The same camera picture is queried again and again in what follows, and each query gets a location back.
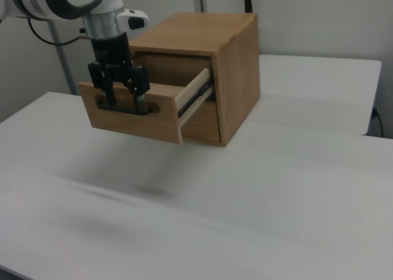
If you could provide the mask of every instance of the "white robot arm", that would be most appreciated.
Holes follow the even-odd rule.
[[[132,65],[127,36],[148,27],[144,12],[124,9],[122,0],[0,0],[0,21],[6,17],[82,18],[96,57],[88,66],[95,87],[105,92],[112,107],[116,105],[113,81],[122,82],[134,95],[136,113],[145,113],[143,97],[150,88],[147,71]]]

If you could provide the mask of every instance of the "wooden drawer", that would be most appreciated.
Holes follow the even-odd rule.
[[[152,112],[134,115],[100,109],[97,103],[107,104],[102,91],[92,83],[81,82],[79,91],[92,127],[177,144],[182,143],[183,136],[220,143],[214,84],[197,96],[214,81],[208,58],[145,53],[136,54],[133,62],[148,70],[150,90],[145,102]],[[127,88],[115,83],[114,92],[117,108],[134,108]]]

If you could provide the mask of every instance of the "white table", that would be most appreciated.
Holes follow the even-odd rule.
[[[381,62],[260,56],[261,99],[248,120],[366,134]]]
[[[177,146],[55,93],[0,137],[0,265],[33,279],[393,274],[391,140],[246,120],[226,148]]]

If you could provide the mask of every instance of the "wooden cabinet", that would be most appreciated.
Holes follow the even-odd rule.
[[[130,48],[133,63],[147,67],[151,89],[146,102],[152,112],[139,116],[98,109],[101,91],[80,83],[95,128],[178,144],[187,138],[225,146],[260,98],[255,14],[174,14],[130,41]],[[209,81],[214,85],[193,99]],[[118,103],[132,103],[124,86],[115,84],[114,90]]]

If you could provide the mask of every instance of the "drawer front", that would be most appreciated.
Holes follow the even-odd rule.
[[[151,83],[145,102],[151,106],[152,112],[147,115],[98,108],[97,103],[101,101],[107,104],[106,99],[101,90],[95,89],[91,83],[80,83],[79,91],[92,127],[181,144],[181,127],[185,126],[187,131],[198,122],[203,122],[201,116],[195,118],[193,115],[200,115],[198,108],[214,91],[214,86],[211,86],[201,96],[196,97],[209,79],[209,69],[204,69],[185,87]],[[114,93],[119,108],[130,110],[134,107],[132,94],[122,84],[114,84]]]

